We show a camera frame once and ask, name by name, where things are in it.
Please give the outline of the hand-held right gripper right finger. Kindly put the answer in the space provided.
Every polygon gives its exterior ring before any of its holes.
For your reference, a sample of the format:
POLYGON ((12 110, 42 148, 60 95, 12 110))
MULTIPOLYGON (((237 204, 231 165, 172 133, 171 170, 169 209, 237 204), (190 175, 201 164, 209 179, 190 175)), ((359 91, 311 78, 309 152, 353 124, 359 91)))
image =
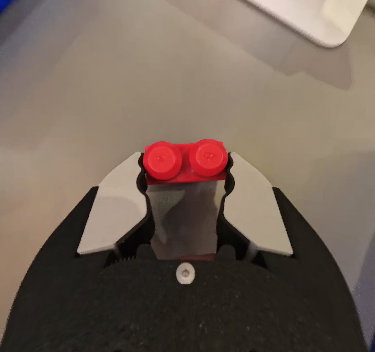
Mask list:
POLYGON ((293 248, 270 181, 239 154, 230 152, 217 218, 217 253, 231 246, 237 260, 249 250, 290 257, 293 248))

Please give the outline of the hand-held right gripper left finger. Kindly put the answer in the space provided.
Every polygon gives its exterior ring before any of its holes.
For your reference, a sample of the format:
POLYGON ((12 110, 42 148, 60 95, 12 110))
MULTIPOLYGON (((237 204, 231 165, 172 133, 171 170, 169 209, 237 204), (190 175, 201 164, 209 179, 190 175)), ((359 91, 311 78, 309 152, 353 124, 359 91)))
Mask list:
POLYGON ((99 184, 77 253, 113 251, 128 259, 150 245, 154 218, 147 191, 143 153, 135 152, 99 184))

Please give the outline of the red two-stud block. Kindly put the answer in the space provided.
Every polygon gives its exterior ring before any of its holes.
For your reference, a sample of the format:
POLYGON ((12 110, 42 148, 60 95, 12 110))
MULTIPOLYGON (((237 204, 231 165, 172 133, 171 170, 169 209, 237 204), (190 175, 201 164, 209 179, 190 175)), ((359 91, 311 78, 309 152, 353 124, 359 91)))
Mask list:
POLYGON ((146 146, 143 154, 147 185, 225 180, 228 157, 223 142, 214 139, 153 143, 146 146))

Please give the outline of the grey desk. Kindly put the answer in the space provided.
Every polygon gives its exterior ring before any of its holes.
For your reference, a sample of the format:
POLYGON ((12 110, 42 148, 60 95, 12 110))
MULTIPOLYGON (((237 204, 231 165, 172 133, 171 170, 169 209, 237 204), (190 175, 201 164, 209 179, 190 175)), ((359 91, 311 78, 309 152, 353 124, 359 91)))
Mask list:
POLYGON ((335 50, 244 0, 17 0, 1 16, 1 351, 368 351, 374 16, 335 50), (100 182, 223 142, 293 248, 217 253, 225 180, 148 185, 150 245, 77 253, 100 182))

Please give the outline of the white folding stand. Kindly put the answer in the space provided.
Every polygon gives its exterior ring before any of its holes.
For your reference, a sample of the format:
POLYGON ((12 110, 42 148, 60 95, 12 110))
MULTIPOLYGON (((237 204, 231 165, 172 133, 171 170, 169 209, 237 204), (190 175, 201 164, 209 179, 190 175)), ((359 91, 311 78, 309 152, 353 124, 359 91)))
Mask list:
POLYGON ((368 0, 244 0, 324 48, 349 37, 368 0))

